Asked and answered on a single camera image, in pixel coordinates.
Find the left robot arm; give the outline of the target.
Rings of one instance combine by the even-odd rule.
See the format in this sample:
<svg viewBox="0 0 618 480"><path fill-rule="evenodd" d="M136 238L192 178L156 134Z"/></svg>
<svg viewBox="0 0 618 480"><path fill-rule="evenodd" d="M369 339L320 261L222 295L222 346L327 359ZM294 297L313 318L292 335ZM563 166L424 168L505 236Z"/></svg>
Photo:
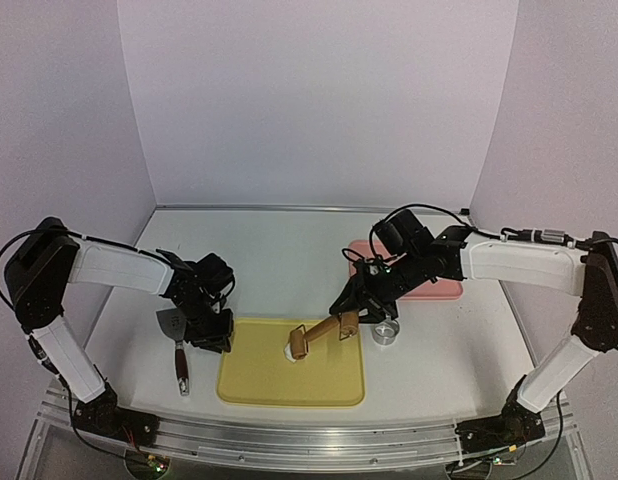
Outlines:
<svg viewBox="0 0 618 480"><path fill-rule="evenodd" d="M12 312L38 363L65 389L71 428L101 438L148 447L158 416L124 407L111 383L90 359L85 337L70 324L74 302L85 287L90 336L109 296L127 290L170 304L166 319L184 322L184 342L217 353L229 351L233 313L228 297L236 286L232 267L209 253L185 260L176 253L146 250L70 230L48 216L0 248L0 299Z"/></svg>

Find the white dough lump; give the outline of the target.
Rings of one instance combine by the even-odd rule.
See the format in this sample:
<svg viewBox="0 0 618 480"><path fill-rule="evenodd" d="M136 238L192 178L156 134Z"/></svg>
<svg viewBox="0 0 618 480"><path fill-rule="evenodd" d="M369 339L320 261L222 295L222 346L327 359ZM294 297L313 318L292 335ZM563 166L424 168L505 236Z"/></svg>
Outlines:
<svg viewBox="0 0 618 480"><path fill-rule="evenodd" d="M291 362L291 363L295 363L296 359L293 357L292 351L291 351L291 344L287 343L283 349L285 358Z"/></svg>

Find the yellow plastic tray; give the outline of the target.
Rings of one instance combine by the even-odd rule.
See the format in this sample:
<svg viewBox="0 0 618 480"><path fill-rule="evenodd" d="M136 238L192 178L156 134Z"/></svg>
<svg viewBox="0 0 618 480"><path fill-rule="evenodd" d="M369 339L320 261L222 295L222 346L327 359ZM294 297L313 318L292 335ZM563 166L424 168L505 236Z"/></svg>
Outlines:
<svg viewBox="0 0 618 480"><path fill-rule="evenodd" d="M291 361L284 348L294 327L316 320L243 317L232 349L223 353L216 386L229 404L256 407L351 408L366 394L358 335L341 340L332 330L311 342L306 358Z"/></svg>

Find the wooden double-ended rolling pin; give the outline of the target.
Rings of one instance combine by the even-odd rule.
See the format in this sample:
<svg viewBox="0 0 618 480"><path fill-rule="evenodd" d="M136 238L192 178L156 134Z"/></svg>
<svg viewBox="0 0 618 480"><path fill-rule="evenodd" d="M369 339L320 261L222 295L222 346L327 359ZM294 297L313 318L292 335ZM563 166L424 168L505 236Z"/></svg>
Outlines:
<svg viewBox="0 0 618 480"><path fill-rule="evenodd" d="M338 316L331 315L309 329L301 324L291 330L287 343L291 344L291 351L296 361L302 360L308 355L311 342L324 337L331 331L338 333L339 341L356 336L359 331L358 313L348 312Z"/></svg>

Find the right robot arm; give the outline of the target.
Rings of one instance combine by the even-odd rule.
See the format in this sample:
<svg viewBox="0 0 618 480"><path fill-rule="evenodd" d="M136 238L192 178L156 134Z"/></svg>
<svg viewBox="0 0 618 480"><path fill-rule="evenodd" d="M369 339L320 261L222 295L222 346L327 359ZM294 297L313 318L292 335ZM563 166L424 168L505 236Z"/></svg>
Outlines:
<svg viewBox="0 0 618 480"><path fill-rule="evenodd" d="M398 317L398 300L440 279L494 280L509 292L533 285L576 297L574 322L557 346L512 388L499 414L465 420L455 433L466 454L501 450L545 435L542 411L597 356L618 351L618 238L595 231L585 239L560 230L480 230L457 218L434 235L407 204L369 232L373 251L353 262L354 274L331 305L336 317L378 324Z"/></svg>

